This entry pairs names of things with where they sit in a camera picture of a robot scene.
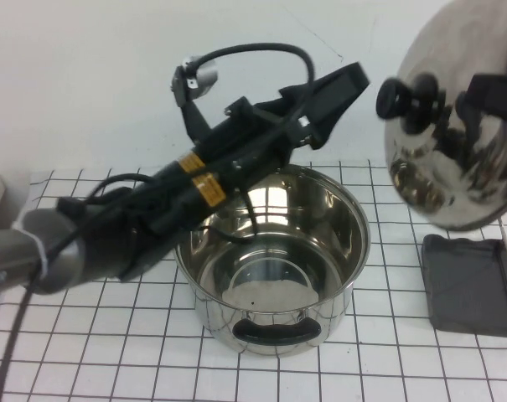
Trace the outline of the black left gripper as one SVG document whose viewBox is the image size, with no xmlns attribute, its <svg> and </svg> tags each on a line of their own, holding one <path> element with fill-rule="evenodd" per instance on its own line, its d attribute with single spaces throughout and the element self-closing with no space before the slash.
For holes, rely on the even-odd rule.
<svg viewBox="0 0 507 402">
<path fill-rule="evenodd" d="M 359 62 L 347 64 L 313 83 L 279 90 L 275 100 L 252 104 L 242 96 L 225 108 L 223 149 L 253 152 L 273 146 L 320 149 L 370 81 Z"/>
</svg>

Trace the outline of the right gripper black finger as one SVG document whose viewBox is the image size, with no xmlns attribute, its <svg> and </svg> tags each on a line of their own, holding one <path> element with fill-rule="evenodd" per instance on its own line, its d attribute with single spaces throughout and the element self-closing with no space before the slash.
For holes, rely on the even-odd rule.
<svg viewBox="0 0 507 402">
<path fill-rule="evenodd" d="M 507 121 L 507 75 L 475 75 L 467 88 L 466 102 L 477 110 Z"/>
</svg>

